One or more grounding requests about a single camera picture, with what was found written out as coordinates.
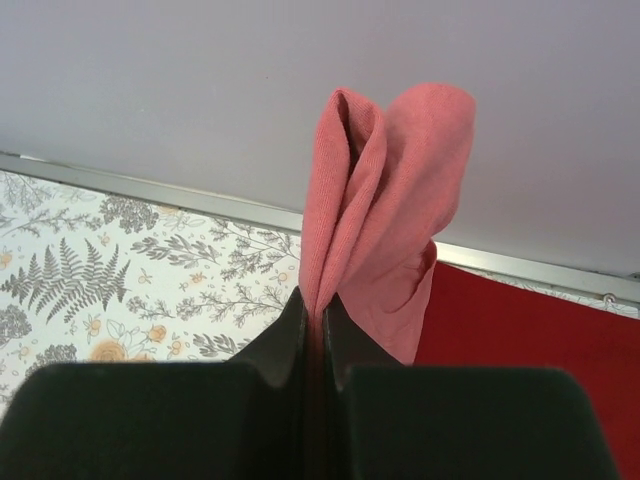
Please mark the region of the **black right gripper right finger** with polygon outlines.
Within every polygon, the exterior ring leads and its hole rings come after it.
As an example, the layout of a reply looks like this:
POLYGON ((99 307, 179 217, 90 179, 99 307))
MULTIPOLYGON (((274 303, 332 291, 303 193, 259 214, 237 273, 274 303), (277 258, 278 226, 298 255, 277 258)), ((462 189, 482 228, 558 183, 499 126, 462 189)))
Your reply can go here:
POLYGON ((616 479, 586 392, 550 368, 405 366, 324 313, 330 479, 616 479))

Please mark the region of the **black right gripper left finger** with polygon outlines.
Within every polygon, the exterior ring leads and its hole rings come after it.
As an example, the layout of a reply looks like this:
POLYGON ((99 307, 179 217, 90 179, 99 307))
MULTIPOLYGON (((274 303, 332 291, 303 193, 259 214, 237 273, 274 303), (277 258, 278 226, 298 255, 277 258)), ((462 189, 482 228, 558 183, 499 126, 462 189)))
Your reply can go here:
POLYGON ((5 479, 299 479, 306 315, 224 362, 56 363, 1 423, 5 479))

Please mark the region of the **salmon pink t shirt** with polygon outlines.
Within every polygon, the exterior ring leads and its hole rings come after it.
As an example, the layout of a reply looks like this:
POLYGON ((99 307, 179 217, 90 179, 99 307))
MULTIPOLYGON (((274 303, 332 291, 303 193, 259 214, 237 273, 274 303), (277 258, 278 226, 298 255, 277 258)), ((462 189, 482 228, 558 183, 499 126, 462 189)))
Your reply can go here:
POLYGON ((339 297, 387 353, 414 361, 437 260, 459 203, 476 105, 425 83, 381 108, 339 88, 320 117, 301 233, 299 288, 322 333, 339 297))

